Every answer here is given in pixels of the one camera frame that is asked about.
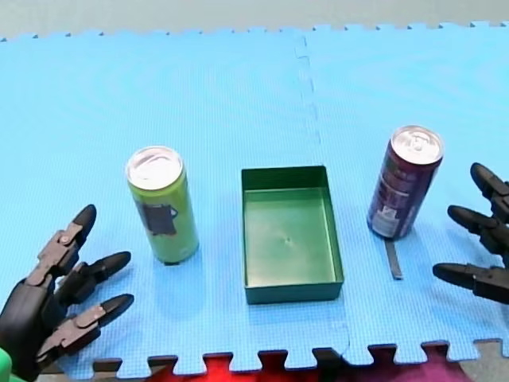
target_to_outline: purple can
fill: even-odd
[[[367,214],[373,232],[392,240],[409,232],[443,155],[440,136],[424,127],[393,133]]]

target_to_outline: green plastic box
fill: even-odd
[[[332,300],[343,269],[323,166],[242,171],[249,304]]]

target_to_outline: robotic hand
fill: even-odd
[[[80,351],[134,301],[131,294],[122,294],[67,317],[70,305],[83,302],[97,284],[130,262],[129,252],[119,252],[75,267],[95,216],[95,206],[88,205],[65,230],[57,231],[39,254],[39,263],[7,299],[0,314],[0,364],[12,361],[17,378],[33,381],[59,357]],[[63,279],[55,290],[59,277]]]
[[[492,216],[451,205],[449,216],[494,255],[501,255],[505,268],[482,268],[472,264],[439,263],[433,274],[439,279],[473,291],[474,295],[509,304],[509,182],[503,182],[479,163],[470,169],[472,180],[492,204]]]

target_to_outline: green object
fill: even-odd
[[[14,374],[11,374],[13,362],[9,354],[0,348],[0,382],[25,382]]]
[[[344,281],[323,166],[242,172],[247,302],[337,298]]]
[[[163,146],[146,147],[133,154],[126,175],[154,255],[167,264],[193,255],[199,240],[181,157]]]

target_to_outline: aluminum can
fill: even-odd
[[[153,254],[166,264],[193,255],[199,240],[181,156],[168,147],[145,147],[127,162],[126,177]]]
[[[443,155],[441,137],[427,128],[405,126],[393,133],[367,213],[373,232],[396,240],[410,231]]]

